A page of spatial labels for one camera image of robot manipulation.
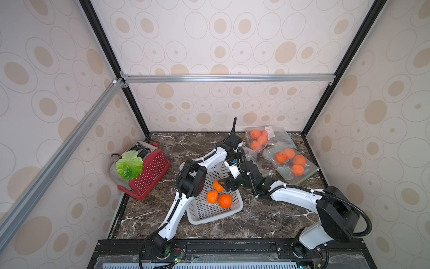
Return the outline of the orange taken out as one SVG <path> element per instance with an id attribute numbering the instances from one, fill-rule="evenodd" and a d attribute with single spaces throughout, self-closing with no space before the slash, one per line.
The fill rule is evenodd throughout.
<path id="1" fill-rule="evenodd" d="M 230 208 L 232 206 L 232 196 L 226 193 L 219 195 L 218 205 L 224 209 Z"/>
<path id="2" fill-rule="evenodd" d="M 219 193 L 215 190 L 209 191 L 206 196 L 206 200 L 210 204 L 216 204 L 218 202 Z"/>

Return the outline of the green-edged zip-top bag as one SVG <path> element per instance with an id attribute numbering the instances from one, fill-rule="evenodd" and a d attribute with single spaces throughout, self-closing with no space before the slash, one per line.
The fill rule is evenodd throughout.
<path id="1" fill-rule="evenodd" d="M 305 182 L 320 170 L 319 167 L 296 149 L 288 148 L 283 144 L 264 149 L 263 158 L 274 165 L 276 171 L 287 183 L 296 186 Z"/>

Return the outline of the green zip-top bag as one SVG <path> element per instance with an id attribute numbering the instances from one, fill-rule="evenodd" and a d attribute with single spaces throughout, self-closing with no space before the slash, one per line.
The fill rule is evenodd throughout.
<path id="1" fill-rule="evenodd" d="M 263 167 L 258 163 L 258 151 L 252 150 L 246 146 L 242 147 L 245 153 L 245 157 L 247 161 L 252 161 L 254 165 L 259 169 L 260 173 L 264 178 L 270 177 L 272 175 L 272 172 L 267 169 L 263 169 Z"/>

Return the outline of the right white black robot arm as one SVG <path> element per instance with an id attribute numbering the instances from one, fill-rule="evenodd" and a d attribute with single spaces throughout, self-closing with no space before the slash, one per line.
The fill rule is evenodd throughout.
<path id="1" fill-rule="evenodd" d="M 228 151 L 224 163 L 229 173 L 220 184 L 225 190 L 247 188 L 257 198 L 293 204 L 318 214 L 317 223 L 297 233 L 291 246 L 296 257 L 302 258 L 325 243 L 348 243 L 352 238 L 369 235 L 372 231 L 368 215 L 334 186 L 308 189 L 263 177 L 259 168 L 246 159 L 241 147 Z"/>

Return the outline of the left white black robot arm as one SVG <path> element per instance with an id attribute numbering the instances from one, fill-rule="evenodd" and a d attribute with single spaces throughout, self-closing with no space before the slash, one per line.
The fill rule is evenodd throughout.
<path id="1" fill-rule="evenodd" d="M 237 178 L 240 175 L 239 161 L 243 140 L 236 134 L 237 118 L 234 118 L 233 127 L 228 136 L 220 142 L 216 142 L 214 149 L 203 157 L 190 159 L 184 163 L 176 178 L 176 195 L 162 225 L 145 238 L 150 241 L 152 249 L 161 258 L 167 257 L 171 252 L 171 241 L 176 235 L 176 230 L 188 208 L 189 204 L 202 192 L 208 169 L 215 165 L 226 163 L 228 176 Z"/>

